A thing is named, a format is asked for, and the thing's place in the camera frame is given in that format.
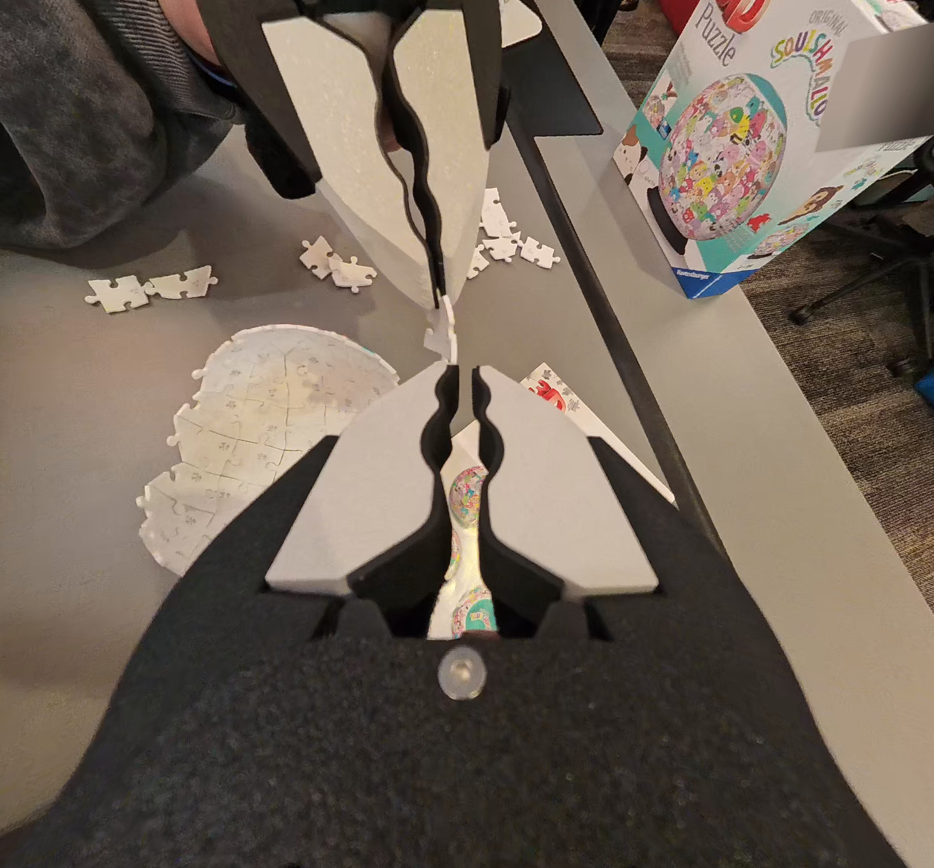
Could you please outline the joined white puzzle strip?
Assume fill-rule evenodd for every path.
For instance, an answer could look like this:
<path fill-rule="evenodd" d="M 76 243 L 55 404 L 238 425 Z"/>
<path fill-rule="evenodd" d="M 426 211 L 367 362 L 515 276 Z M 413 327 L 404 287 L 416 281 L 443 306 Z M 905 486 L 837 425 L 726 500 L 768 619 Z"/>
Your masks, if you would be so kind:
<path fill-rule="evenodd" d="M 135 275 L 112 280 L 89 280 L 87 286 L 90 293 L 84 296 L 84 302 L 107 314 L 118 314 L 142 308 L 152 298 L 162 301 L 201 299 L 216 284 L 218 281 L 211 266 L 155 276 L 143 282 Z"/>

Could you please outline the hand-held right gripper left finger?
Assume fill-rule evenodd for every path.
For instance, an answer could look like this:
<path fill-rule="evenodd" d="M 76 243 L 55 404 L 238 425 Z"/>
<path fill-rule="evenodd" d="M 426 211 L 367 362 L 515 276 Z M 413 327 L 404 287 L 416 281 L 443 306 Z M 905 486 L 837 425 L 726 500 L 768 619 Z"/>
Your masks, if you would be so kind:
<path fill-rule="evenodd" d="M 264 581 L 264 620 L 308 638 L 343 609 L 362 628 L 427 640 L 451 553 L 441 469 L 459 369 L 434 363 L 374 402 L 333 443 Z"/>

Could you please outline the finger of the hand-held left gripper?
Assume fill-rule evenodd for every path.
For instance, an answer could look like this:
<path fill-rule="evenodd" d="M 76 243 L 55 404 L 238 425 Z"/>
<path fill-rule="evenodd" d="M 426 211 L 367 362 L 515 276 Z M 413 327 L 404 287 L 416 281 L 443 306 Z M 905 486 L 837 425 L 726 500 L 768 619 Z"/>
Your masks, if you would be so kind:
<path fill-rule="evenodd" d="M 414 197 L 456 303 L 473 263 L 488 149 L 460 10 L 428 9 L 391 49 L 391 77 L 414 142 Z"/>
<path fill-rule="evenodd" d="M 377 271 L 419 307 L 441 308 L 446 270 L 427 139 L 395 71 L 390 101 L 403 116 L 403 142 L 411 145 L 410 188 L 384 144 L 383 92 L 366 45 L 306 17 L 268 21 L 262 31 L 334 211 Z"/>

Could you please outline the printed puzzle box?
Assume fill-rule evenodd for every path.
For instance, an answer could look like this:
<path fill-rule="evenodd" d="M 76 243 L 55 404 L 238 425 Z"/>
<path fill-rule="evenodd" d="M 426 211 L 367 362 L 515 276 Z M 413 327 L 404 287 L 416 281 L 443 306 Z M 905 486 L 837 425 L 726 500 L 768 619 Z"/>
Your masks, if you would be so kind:
<path fill-rule="evenodd" d="M 820 150 L 851 45 L 907 0 L 698 0 L 613 154 L 690 300 L 723 295 L 927 139 Z"/>

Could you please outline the cluster of loose puzzle pieces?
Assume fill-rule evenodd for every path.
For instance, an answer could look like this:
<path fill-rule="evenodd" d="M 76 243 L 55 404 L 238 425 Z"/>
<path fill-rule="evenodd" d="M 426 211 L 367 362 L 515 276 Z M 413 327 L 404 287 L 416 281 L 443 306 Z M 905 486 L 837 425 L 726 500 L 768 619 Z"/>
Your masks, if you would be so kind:
<path fill-rule="evenodd" d="M 473 250 L 468 280 L 473 280 L 493 264 L 511 266 L 522 260 L 534 267 L 552 269 L 563 262 L 558 251 L 529 236 L 522 236 L 518 224 L 510 220 L 497 187 L 485 189 L 479 240 Z"/>

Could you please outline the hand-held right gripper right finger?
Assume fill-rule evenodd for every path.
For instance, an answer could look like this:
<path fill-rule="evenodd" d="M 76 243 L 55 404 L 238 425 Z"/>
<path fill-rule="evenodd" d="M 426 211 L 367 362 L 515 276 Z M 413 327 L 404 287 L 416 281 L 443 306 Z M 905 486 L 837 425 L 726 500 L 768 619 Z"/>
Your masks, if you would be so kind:
<path fill-rule="evenodd" d="M 626 511 L 624 458 L 492 366 L 473 370 L 473 413 L 487 471 L 478 567 L 496 639 L 590 638 L 596 603 L 659 595 Z"/>

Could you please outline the partly built puzzle ball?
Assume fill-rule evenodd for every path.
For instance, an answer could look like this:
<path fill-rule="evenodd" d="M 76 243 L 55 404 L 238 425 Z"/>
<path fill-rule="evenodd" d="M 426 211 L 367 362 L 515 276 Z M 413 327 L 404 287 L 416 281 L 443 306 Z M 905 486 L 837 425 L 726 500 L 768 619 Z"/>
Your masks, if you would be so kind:
<path fill-rule="evenodd" d="M 167 439 L 179 462 L 136 501 L 143 544 L 179 578 L 314 446 L 400 383 L 348 337 L 281 324 L 237 332 L 192 376 L 198 389 Z"/>

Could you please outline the person's left forearm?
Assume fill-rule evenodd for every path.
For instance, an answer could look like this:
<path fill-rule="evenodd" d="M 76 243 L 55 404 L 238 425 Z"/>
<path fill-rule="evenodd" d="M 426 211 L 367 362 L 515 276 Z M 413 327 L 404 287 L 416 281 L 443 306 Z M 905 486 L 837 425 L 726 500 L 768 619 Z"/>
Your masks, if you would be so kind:
<path fill-rule="evenodd" d="M 70 250 L 193 174 L 242 122 L 158 0 L 1 0 L 1 245 Z"/>

